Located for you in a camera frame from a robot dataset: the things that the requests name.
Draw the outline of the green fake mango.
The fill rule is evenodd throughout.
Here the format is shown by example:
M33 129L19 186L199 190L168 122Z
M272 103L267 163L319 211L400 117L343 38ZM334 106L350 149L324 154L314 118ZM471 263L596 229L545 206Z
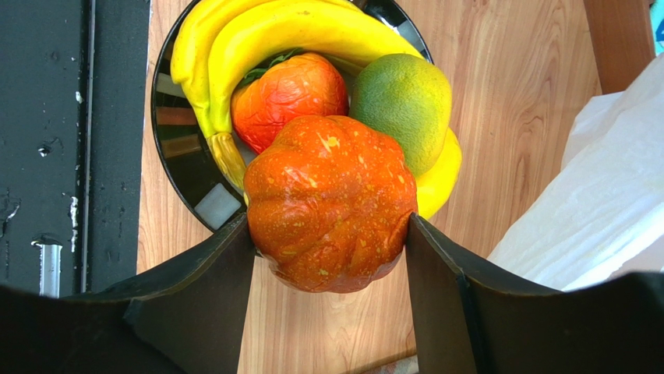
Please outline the green fake mango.
M391 54L356 76L349 116L393 137L418 177L442 152L451 109L451 85L440 69L414 55Z

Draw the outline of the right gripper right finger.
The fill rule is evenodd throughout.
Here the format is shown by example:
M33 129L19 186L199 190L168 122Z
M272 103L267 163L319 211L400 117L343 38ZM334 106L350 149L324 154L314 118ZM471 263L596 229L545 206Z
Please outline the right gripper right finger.
M418 215L406 244L422 373L660 373L663 275L579 291L533 283Z

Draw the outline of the white plastic bag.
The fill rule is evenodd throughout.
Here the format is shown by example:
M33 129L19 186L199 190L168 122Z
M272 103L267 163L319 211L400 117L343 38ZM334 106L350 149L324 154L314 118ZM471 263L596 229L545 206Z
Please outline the white plastic bag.
M663 59L575 118L560 173L489 260L572 291L663 269Z

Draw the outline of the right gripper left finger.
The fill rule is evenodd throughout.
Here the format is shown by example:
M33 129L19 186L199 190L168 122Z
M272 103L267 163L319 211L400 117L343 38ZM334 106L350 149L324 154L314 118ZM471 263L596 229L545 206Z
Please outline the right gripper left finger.
M1 289L4 373L235 373L255 249L245 214L98 293Z

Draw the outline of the yellow banana bunch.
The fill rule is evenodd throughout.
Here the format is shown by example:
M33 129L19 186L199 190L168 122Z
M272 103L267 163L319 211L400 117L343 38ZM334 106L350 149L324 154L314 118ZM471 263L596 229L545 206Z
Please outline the yellow banana bunch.
M201 1L180 26L171 78L181 86L224 177L243 188L231 136L231 96L262 61L302 48L364 68L388 54L417 57L392 28L349 1Z
M462 152L457 136L452 129L447 129L438 160L431 169L415 179L420 216L431 218L448 201L456 185L461 162Z

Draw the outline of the red fake apple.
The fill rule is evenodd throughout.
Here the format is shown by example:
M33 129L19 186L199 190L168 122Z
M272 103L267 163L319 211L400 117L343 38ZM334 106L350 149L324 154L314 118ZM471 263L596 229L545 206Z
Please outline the red fake apple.
M277 63L231 97L235 132L257 154L298 116L347 113L344 78L331 62L312 52Z

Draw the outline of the orange fake pumpkin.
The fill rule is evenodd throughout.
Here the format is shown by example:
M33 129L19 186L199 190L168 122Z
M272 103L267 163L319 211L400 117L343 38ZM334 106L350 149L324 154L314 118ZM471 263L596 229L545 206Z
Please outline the orange fake pumpkin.
M310 293L360 291L388 275L418 209L401 147L346 116L290 121L244 187L254 244L276 277Z

